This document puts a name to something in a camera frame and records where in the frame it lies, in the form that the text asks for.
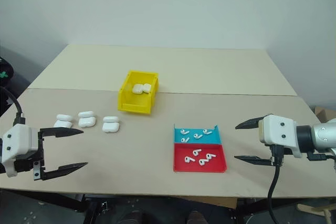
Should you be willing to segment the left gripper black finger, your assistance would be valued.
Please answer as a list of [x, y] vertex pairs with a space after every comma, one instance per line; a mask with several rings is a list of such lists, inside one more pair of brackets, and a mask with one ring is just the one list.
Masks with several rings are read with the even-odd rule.
[[59, 166], [57, 170], [43, 172], [43, 180], [49, 180], [69, 175], [70, 173], [86, 166], [87, 164], [88, 164], [87, 162], [83, 162], [83, 163], [75, 163], [65, 166]]
[[79, 129], [72, 129], [67, 127], [52, 127], [52, 128], [43, 128], [39, 130], [39, 138], [44, 138], [48, 136], [54, 137], [67, 137], [77, 134], [82, 134], [83, 131]]

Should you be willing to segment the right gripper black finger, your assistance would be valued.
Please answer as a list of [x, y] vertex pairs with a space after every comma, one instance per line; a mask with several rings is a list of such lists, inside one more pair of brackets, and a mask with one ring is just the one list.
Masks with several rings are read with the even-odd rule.
[[259, 127], [259, 121], [262, 121], [265, 116], [261, 116], [258, 118], [252, 118], [248, 119], [244, 122], [239, 123], [235, 129], [240, 130], [240, 129], [256, 129]]
[[271, 159], [263, 159], [257, 156], [234, 156], [236, 159], [253, 164], [253, 165], [260, 165], [260, 166], [273, 166], [273, 162]]

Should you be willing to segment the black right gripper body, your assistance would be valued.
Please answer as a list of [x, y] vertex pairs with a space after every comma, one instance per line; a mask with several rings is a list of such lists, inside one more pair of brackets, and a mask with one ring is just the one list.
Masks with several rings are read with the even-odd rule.
[[282, 166], [285, 155], [291, 155], [292, 150], [282, 145], [270, 145], [271, 166]]

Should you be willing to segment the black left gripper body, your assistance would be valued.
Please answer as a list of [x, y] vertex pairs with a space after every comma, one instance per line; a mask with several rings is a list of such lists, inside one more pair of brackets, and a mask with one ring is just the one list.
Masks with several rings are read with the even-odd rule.
[[34, 180], [44, 177], [44, 133], [46, 129], [31, 130], [28, 151], [15, 157], [14, 167], [18, 173], [33, 171]]

